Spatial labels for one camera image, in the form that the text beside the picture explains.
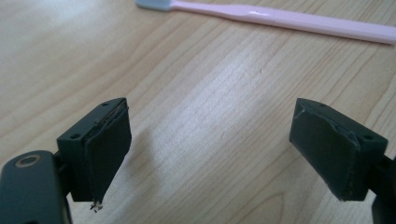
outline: round hole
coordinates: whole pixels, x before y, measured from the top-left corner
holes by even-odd
[[[76,138],[80,138],[80,137],[81,137],[81,134],[79,134],[79,133],[75,133],[70,136],[71,139],[76,139]]]
[[[27,157],[23,157],[22,159],[18,160],[15,163],[15,166],[18,168],[28,167],[28,166],[36,164],[39,159],[40,159],[39,155],[30,155]]]
[[[364,135],[363,136],[367,140],[373,140],[374,138],[371,135]]]

